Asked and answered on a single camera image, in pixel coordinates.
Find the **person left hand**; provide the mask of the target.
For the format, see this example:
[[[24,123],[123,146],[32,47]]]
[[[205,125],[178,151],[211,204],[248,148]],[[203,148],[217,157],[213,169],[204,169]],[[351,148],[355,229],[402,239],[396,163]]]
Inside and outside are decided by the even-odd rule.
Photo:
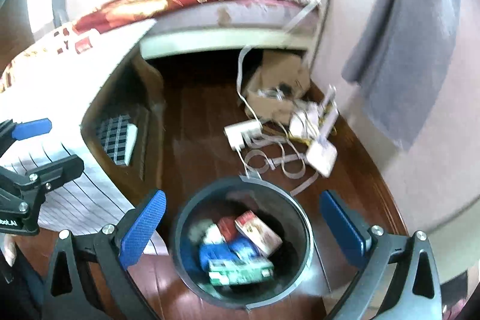
[[[9,266],[13,266],[17,258],[15,237],[15,235],[1,233],[1,251]]]

